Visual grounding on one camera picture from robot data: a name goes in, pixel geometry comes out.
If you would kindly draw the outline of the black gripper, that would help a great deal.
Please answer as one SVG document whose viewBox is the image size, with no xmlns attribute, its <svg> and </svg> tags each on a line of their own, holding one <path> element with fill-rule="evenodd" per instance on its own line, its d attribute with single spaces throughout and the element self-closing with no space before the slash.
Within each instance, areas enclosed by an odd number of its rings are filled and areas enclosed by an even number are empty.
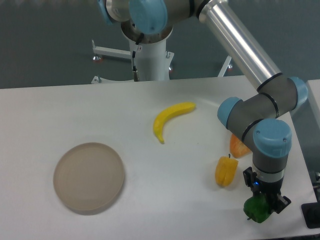
<svg viewBox="0 0 320 240">
<path fill-rule="evenodd" d="M 291 200 L 281 195 L 284 174 L 278 172 L 275 174 L 254 172 L 252 167 L 243 171 L 245 185 L 250 188 L 252 195 L 255 197 L 259 193 L 271 196 L 270 212 L 280 214 Z"/>
</svg>

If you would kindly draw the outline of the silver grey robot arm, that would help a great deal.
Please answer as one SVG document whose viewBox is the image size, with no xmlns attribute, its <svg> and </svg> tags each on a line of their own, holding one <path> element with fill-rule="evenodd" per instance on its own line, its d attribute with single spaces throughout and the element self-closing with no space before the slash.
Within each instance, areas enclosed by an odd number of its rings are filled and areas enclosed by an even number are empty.
<svg viewBox="0 0 320 240">
<path fill-rule="evenodd" d="M 166 43 L 175 24 L 196 17 L 208 26 L 257 91 L 245 101 L 230 97 L 217 111 L 225 128 L 253 153 L 252 166 L 243 173 L 245 184 L 265 200 L 268 212 L 285 209 L 290 200 L 281 194 L 281 185 L 292 133 L 279 117 L 306 101 L 305 83 L 279 70 L 226 0 L 100 0 L 97 4 L 104 21 L 120 23 L 129 39 L 136 82 L 169 79 L 168 53 L 165 47 L 156 50 L 156 45 Z"/>
</svg>

